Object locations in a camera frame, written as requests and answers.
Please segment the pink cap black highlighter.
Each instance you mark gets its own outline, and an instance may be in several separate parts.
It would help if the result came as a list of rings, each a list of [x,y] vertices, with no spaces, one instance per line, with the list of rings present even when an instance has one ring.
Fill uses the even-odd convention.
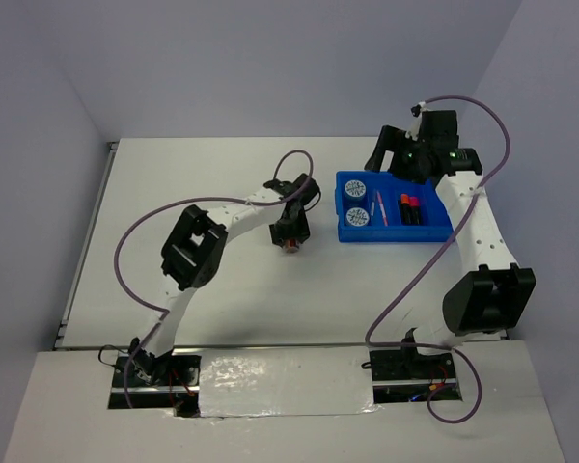
[[[423,217],[419,198],[411,196],[409,198],[409,205],[412,214],[412,224],[416,226],[421,226],[423,224]]]

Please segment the orange cap black highlighter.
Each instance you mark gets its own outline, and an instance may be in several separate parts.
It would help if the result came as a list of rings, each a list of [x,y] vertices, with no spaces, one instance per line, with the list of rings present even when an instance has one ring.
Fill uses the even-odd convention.
[[[409,196],[407,194],[400,195],[400,215],[401,221],[406,226],[413,224],[412,209],[410,206]]]

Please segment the orange clear pen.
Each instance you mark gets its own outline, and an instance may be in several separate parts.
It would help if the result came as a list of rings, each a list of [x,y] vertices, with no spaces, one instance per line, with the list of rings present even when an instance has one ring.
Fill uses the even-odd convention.
[[[379,208],[379,211],[381,214],[382,224],[383,224],[383,226],[388,227],[389,222],[388,222],[388,218],[387,218],[386,207],[385,207],[385,204],[383,202],[383,197],[382,197],[379,190],[375,191],[375,196],[376,196],[378,208]]]

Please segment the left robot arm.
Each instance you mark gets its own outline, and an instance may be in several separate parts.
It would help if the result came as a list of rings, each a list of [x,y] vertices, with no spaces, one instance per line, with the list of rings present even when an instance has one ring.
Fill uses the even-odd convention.
[[[138,304],[154,311],[149,332],[134,338],[128,349],[126,374],[134,371],[147,384],[163,382],[170,371],[175,337],[195,292],[217,274],[225,247],[239,236],[268,226],[273,245],[288,252],[310,237],[308,204],[320,199],[317,183],[306,174],[294,181],[274,178],[244,199],[220,198],[216,208],[198,207],[204,198],[184,201],[182,211],[161,248],[164,288],[173,301],[157,306],[136,295],[120,272],[120,252],[114,254],[114,271],[124,292]]]

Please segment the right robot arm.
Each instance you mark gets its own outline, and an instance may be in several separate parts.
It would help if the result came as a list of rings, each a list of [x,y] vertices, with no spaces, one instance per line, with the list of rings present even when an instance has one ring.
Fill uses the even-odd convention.
[[[459,143],[454,110],[414,110],[408,130],[381,128],[365,168],[380,170],[386,152],[388,169],[398,179],[430,184],[453,227],[448,240],[394,299],[398,304],[451,245],[460,254],[461,277],[444,295],[432,320],[411,329],[395,346],[401,369],[422,377],[435,354],[452,351],[479,335],[515,327],[536,286],[534,271],[520,265],[503,238],[491,210],[488,179],[477,152]]]

